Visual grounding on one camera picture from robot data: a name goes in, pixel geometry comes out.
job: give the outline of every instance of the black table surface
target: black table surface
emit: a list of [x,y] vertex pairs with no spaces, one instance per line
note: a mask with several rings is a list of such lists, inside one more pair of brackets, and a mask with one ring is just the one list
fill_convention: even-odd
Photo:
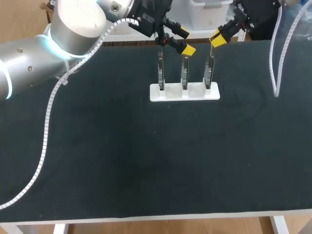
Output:
[[[196,48],[190,81],[209,45]],[[102,48],[70,77],[42,172],[0,222],[312,208],[312,44],[290,47],[279,98],[262,41],[216,50],[220,100],[154,103],[159,49]],[[181,56],[164,56],[166,82],[179,82]],[[55,83],[0,103],[0,203],[35,172]]]

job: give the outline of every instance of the table leg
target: table leg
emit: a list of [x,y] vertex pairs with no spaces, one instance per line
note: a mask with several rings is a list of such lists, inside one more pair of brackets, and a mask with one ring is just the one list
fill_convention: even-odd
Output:
[[312,233],[312,219],[307,223],[306,226],[299,232],[299,234],[311,234]]
[[8,234],[37,234],[35,227],[33,225],[11,225],[3,224],[1,227]]
[[271,216],[274,234],[289,234],[284,216]]
[[53,234],[67,234],[69,224],[56,224]]

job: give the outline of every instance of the table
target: table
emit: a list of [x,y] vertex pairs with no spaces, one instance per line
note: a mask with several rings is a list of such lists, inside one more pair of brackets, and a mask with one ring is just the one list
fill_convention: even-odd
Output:
[[[2,225],[274,216],[312,208],[312,52],[294,43],[273,97],[268,41],[215,52],[218,101],[149,101],[160,47],[102,48],[61,87],[40,177]],[[209,45],[195,45],[190,82]],[[166,82],[182,58],[164,49]],[[51,79],[0,103],[0,202],[39,161]]]

